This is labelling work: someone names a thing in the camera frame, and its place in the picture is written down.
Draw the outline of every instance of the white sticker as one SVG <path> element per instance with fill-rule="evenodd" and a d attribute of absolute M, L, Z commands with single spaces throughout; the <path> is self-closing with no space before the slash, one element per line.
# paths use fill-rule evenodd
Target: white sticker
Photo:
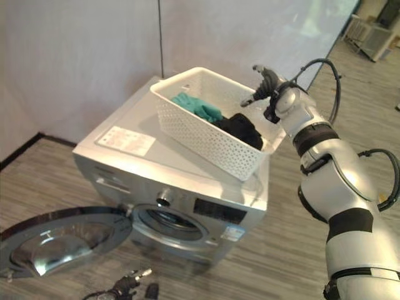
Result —
<path fill-rule="evenodd" d="M 225 229 L 224 233 L 222 234 L 221 238 L 228 239 L 232 242 L 236 242 L 240 240 L 242 235 L 246 232 L 244 228 L 236 225 L 229 225 Z"/>
<path fill-rule="evenodd" d="M 155 140 L 152 136 L 114 126 L 97 140 L 97 144 L 125 153 L 145 156 Z"/>

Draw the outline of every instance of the washing machine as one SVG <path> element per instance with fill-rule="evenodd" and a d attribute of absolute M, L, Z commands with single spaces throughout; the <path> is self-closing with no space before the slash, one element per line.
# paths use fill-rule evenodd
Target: washing machine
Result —
<path fill-rule="evenodd" d="M 104 203 L 43 214 L 2 232 L 0 276 L 49 274 L 125 239 L 216 264 L 259 224 L 267 211 L 269 158 L 241 182 L 165 135 L 149 92 L 158 80 L 73 150 Z"/>

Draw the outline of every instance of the green cloth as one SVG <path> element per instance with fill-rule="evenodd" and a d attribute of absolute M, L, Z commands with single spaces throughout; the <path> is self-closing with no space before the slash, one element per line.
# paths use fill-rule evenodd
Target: green cloth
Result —
<path fill-rule="evenodd" d="M 180 92 L 171 101 L 210 123 L 223 119 L 223 115 L 218 108 L 184 92 Z"/>

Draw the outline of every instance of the plastic basket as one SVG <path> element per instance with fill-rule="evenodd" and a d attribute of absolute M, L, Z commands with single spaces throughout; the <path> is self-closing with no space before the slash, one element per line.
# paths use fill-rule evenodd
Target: plastic basket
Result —
<path fill-rule="evenodd" d="M 164 133 L 242 181 L 251 176 L 285 137 L 280 125 L 263 116 L 267 100 L 242 108 L 241 100 L 254 90 L 203 67 L 159 81 L 150 90 L 157 96 L 158 118 Z M 262 136 L 261 151 L 170 101 L 181 92 L 215 105 L 226 118 L 244 114 Z"/>

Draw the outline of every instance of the washing machine door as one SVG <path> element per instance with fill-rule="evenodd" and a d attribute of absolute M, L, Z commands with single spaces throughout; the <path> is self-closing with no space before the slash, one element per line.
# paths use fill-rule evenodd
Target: washing machine door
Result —
<path fill-rule="evenodd" d="M 0 276 L 44 276 L 88 263 L 131 231 L 131 216 L 115 207 L 75 207 L 33 217 L 0 234 Z"/>

